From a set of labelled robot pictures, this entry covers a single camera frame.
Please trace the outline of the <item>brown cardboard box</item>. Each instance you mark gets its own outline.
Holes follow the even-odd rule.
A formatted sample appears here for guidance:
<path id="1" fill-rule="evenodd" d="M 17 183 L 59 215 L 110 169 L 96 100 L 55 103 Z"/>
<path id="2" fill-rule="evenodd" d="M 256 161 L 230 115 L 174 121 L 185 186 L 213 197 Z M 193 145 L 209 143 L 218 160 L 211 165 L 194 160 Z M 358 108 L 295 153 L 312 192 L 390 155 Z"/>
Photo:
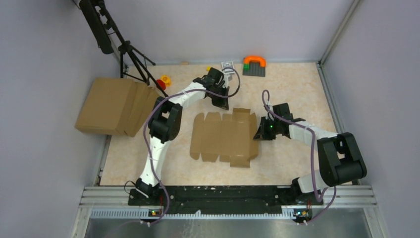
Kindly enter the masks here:
<path id="1" fill-rule="evenodd" d="M 234 108 L 232 113 L 200 113 L 193 123 L 190 156 L 203 162 L 229 163 L 232 168 L 250 168 L 259 155 L 257 115 L 250 109 Z"/>

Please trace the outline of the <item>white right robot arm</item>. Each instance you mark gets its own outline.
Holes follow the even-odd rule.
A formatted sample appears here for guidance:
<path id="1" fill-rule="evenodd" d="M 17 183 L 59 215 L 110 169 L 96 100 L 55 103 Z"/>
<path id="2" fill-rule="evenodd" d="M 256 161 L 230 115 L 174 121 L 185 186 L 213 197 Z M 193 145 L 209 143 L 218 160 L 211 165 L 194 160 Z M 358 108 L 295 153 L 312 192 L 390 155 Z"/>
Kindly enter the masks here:
<path id="1" fill-rule="evenodd" d="M 290 197 L 294 203 L 304 204 L 311 193 L 321 199 L 329 187 L 367 175 L 353 134 L 327 131 L 305 119 L 295 118 L 288 103 L 265 105 L 264 109 L 267 115 L 261 118 L 254 140 L 271 141 L 282 135 L 310 147 L 311 172 L 292 181 Z"/>

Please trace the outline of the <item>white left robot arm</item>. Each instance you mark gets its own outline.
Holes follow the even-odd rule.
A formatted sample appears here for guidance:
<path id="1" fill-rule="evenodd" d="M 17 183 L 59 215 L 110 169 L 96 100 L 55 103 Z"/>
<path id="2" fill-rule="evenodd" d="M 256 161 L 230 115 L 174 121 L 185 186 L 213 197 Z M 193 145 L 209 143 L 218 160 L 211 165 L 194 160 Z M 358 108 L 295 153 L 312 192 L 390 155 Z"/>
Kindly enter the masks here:
<path id="1" fill-rule="evenodd" d="M 206 75 L 194 79 L 180 92 L 166 98 L 157 98 L 145 122 L 150 135 L 149 139 L 144 136 L 148 148 L 146 165 L 134 189 L 147 205 L 158 201 L 161 167 L 171 141 L 179 133 L 183 109 L 204 98 L 210 98 L 215 107 L 229 109 L 228 79 L 223 71 L 211 67 Z"/>

